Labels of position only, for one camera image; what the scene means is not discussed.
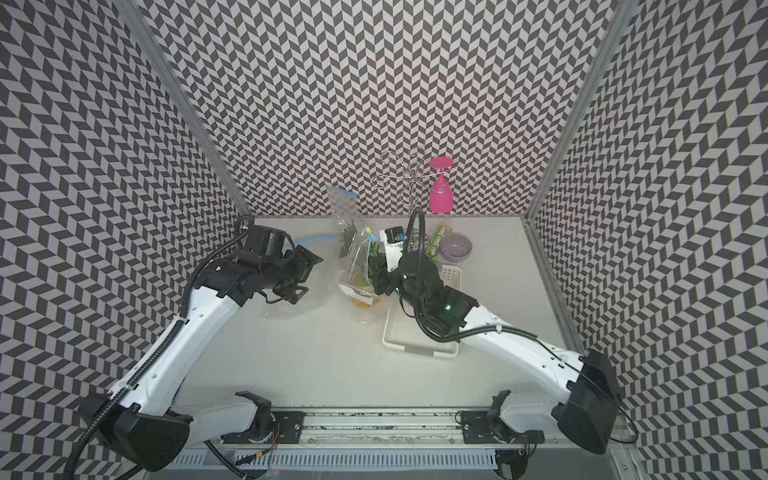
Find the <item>white basket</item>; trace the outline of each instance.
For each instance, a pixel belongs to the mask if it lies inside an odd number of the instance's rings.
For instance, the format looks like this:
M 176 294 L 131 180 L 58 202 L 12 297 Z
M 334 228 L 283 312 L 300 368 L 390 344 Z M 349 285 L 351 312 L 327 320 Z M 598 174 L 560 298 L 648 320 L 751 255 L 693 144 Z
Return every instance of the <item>white basket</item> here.
M 443 265 L 440 280 L 451 288 L 462 289 L 462 269 L 453 265 Z M 382 337 L 384 346 L 404 353 L 452 359 L 458 355 L 458 342 L 438 343 L 424 334 L 416 321 L 407 316 L 400 308 L 399 299 L 389 301 L 389 312 Z

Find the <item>purple bowl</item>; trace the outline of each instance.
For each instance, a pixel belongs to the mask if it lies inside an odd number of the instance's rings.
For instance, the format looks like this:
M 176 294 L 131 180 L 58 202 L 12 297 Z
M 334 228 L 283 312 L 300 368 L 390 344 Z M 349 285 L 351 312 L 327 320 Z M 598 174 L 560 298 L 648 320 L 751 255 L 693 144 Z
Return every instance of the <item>purple bowl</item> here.
M 463 262 L 472 253 L 472 242 L 462 233 L 449 233 L 440 241 L 440 254 L 449 262 Z

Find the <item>black and white patterned wallpaper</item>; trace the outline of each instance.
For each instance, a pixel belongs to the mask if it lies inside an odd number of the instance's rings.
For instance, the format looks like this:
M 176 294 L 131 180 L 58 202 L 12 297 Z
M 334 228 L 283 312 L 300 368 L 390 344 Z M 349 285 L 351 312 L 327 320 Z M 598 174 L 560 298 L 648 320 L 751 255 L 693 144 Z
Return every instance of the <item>black and white patterned wallpaper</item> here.
M 768 478 L 768 5 L 640 2 L 535 219 L 655 478 Z
M 262 215 L 328 214 L 326 185 L 403 214 L 380 154 L 418 146 L 456 213 L 524 213 L 616 3 L 138 0 Z
M 78 399 L 141 357 L 234 210 L 110 2 L 3 2 L 0 25 L 0 478 L 53 478 Z

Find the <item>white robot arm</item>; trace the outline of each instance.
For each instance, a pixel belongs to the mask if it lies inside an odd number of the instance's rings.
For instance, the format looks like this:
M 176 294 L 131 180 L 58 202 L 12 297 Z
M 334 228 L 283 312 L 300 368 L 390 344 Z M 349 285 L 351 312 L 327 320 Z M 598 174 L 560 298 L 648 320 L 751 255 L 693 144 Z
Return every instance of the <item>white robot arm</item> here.
M 243 238 L 234 254 L 214 260 Z M 283 253 L 286 240 L 292 249 Z M 186 445 L 246 430 L 258 438 L 269 435 L 270 422 L 263 416 L 269 417 L 270 404 L 249 392 L 238 392 L 242 401 L 196 412 L 194 417 L 173 413 L 171 403 L 209 341 L 254 293 L 266 300 L 265 290 L 272 290 L 278 300 L 296 303 L 306 292 L 301 283 L 320 261 L 307 249 L 295 247 L 285 232 L 252 224 L 209 256 L 192 276 L 180 315 L 137 365 L 108 394 L 90 394 L 81 402 L 79 413 L 88 428 L 74 445 L 65 478 L 74 475 L 77 457 L 94 435 L 150 472 L 170 463 Z M 607 358 L 596 352 L 584 358 L 514 328 L 470 296 L 443 286 L 436 266 L 421 252 L 405 252 L 390 279 L 388 293 L 396 291 L 413 305 L 425 334 L 438 341 L 461 340 L 496 355 L 546 391 L 543 402 L 495 397 L 500 402 L 494 405 L 499 421 L 491 427 L 499 439 L 508 442 L 515 433 L 558 428 L 583 448 L 605 452 L 618 398 Z M 269 303 L 265 300 L 251 301 Z

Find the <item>vented panel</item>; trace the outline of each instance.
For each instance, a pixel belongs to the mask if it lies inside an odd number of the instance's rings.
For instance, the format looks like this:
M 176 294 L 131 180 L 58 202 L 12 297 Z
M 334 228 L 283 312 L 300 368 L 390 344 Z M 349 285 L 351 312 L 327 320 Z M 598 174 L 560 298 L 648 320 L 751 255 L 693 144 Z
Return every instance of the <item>vented panel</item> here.
M 257 453 L 257 449 L 238 450 L 240 460 Z M 206 465 L 207 450 L 185 450 L 166 468 L 224 468 L 211 462 Z M 280 470 L 377 472 L 392 470 L 493 470 L 493 450 L 485 449 L 285 449 L 240 465 L 247 470 L 279 468 Z

